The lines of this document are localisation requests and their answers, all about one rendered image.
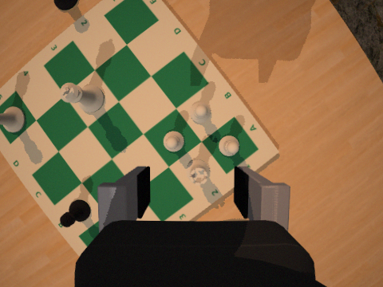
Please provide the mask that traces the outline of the green and cream chessboard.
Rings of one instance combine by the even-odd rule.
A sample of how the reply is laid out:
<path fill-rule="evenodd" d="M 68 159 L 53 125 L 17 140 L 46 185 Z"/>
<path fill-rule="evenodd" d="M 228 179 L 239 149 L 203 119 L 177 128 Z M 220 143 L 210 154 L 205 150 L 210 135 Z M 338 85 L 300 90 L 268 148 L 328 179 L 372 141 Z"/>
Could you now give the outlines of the green and cream chessboard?
<path fill-rule="evenodd" d="M 65 83 L 104 93 L 96 112 L 64 102 Z M 195 122 L 193 104 L 211 110 Z M 0 152 L 73 250 L 99 234 L 97 186 L 150 167 L 150 203 L 137 221 L 190 221 L 234 187 L 235 167 L 256 171 L 279 153 L 235 91 L 162 0 L 102 0 L 52 40 L 0 88 L 0 113 L 20 108 L 19 132 L 0 124 Z M 178 151 L 164 146 L 179 132 Z M 219 150 L 224 136 L 239 151 Z M 195 185 L 187 165 L 209 167 Z M 90 216 L 60 223 L 75 200 Z"/>

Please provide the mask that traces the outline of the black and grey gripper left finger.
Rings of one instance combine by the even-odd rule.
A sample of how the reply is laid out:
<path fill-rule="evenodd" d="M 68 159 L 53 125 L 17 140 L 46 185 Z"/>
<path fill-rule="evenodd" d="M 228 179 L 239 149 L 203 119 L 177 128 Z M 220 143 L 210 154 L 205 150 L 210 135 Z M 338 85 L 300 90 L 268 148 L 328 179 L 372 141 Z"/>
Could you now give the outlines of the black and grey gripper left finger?
<path fill-rule="evenodd" d="M 97 187 L 99 233 L 111 222 L 142 218 L 150 203 L 150 167 L 137 166 Z"/>

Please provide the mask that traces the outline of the black chess piece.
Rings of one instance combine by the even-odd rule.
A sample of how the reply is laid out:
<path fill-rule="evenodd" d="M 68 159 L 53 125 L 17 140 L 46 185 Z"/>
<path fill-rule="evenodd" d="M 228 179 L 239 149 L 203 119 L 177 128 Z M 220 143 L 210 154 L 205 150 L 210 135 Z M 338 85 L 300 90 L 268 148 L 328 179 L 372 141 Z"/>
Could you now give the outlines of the black chess piece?
<path fill-rule="evenodd" d="M 60 218 L 60 223 L 64 227 L 70 227 L 75 221 L 83 222 L 90 216 L 89 204 L 81 199 L 73 201 L 69 206 L 69 211 Z"/>
<path fill-rule="evenodd" d="M 78 0 L 54 0 L 55 6 L 60 10 L 70 10 L 76 4 Z"/>

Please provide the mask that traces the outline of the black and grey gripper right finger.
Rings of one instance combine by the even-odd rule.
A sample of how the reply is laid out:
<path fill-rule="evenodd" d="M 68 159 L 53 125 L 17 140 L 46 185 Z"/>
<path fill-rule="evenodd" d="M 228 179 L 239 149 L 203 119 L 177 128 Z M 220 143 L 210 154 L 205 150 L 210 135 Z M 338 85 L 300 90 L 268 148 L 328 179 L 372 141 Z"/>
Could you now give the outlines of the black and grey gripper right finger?
<path fill-rule="evenodd" d="M 289 185 L 272 183 L 249 167 L 235 167 L 234 203 L 244 218 L 277 222 L 288 231 Z"/>

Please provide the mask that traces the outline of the white pawn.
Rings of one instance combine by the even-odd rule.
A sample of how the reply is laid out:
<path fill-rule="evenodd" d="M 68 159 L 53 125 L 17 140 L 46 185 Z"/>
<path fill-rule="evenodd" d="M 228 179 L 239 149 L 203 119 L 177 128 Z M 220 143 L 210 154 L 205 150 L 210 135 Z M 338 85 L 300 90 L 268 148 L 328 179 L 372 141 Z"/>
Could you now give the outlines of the white pawn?
<path fill-rule="evenodd" d="M 239 141 L 234 136 L 224 136 L 219 141 L 219 150 L 226 156 L 232 156 L 239 150 Z"/>
<path fill-rule="evenodd" d="M 169 132 L 164 137 L 164 146 L 169 151 L 178 151 L 183 145 L 184 138 L 179 132 Z"/>
<path fill-rule="evenodd" d="M 200 105 L 199 105 L 200 104 Z M 197 123 L 203 123 L 209 119 L 211 110 L 207 104 L 198 102 L 192 105 L 190 110 L 191 118 Z"/>

